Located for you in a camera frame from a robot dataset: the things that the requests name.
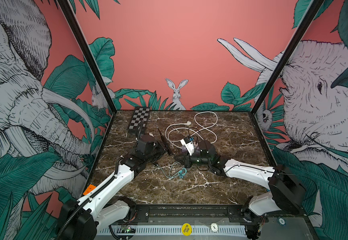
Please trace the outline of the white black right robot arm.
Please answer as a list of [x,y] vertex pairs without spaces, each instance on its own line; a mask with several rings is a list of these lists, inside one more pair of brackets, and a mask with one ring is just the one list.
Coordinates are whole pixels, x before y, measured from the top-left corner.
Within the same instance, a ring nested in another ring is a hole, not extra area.
[[243,212],[254,216],[284,211],[291,215],[302,213],[302,202],[306,189],[296,175],[284,165],[262,167],[227,159],[219,155],[212,143],[201,140],[197,144],[192,138],[180,140],[183,152],[175,159],[191,168],[193,165],[205,165],[217,176],[241,179],[262,186],[267,193],[248,200]]

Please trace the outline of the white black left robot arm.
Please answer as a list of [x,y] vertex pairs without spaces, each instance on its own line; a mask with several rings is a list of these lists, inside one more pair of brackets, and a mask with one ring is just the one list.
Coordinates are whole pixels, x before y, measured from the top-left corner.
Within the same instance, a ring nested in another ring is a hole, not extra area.
[[78,200],[67,201],[56,226],[57,240],[93,240],[111,224],[133,218],[135,203],[126,197],[109,205],[125,185],[133,181],[148,163],[159,160],[170,148],[150,135],[138,138],[136,145],[116,160],[115,171],[94,190]]

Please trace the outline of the black white checkerboard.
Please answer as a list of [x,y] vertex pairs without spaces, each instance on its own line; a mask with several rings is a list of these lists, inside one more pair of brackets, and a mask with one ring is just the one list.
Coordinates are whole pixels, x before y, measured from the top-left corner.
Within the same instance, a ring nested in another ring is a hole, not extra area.
[[128,132],[132,134],[144,134],[146,125],[150,117],[151,109],[148,107],[135,107],[132,119],[130,121]]

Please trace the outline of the orange blue puzzle cube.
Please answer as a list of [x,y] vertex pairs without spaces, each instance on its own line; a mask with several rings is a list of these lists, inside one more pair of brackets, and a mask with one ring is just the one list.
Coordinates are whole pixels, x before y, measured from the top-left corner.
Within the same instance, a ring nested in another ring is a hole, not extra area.
[[96,188],[96,186],[90,184],[90,185],[86,188],[86,190],[83,192],[83,195],[84,195],[84,196],[88,195],[88,194],[91,193],[95,188]]

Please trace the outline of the yellow round sticker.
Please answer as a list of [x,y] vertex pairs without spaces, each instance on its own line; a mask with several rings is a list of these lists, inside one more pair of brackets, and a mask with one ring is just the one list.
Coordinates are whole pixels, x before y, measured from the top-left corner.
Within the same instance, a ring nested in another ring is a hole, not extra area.
[[190,236],[192,234],[192,226],[189,223],[182,225],[181,232],[184,236]]

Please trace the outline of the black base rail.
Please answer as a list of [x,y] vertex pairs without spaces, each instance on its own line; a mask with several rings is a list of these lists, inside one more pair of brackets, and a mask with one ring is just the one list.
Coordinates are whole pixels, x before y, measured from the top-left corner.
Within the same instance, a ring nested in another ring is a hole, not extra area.
[[160,220],[207,220],[209,222],[227,219],[234,224],[256,225],[263,221],[268,223],[270,219],[283,218],[285,220],[302,219],[305,223],[309,223],[306,215],[294,216],[283,211],[271,212],[263,217],[245,220],[241,209],[242,205],[137,204],[135,214],[127,217],[124,221],[120,220],[120,222],[130,220],[131,223],[147,223],[154,218]]

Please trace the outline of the white slotted rail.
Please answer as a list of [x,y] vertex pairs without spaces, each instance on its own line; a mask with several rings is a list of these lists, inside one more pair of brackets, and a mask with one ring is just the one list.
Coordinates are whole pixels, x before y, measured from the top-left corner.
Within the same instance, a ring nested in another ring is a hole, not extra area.
[[[192,234],[194,236],[233,236],[233,237],[245,237],[245,226],[232,225],[216,227],[208,227],[204,225],[191,225]],[[117,236],[181,236],[182,225],[131,225],[131,226],[112,226],[113,232]]]

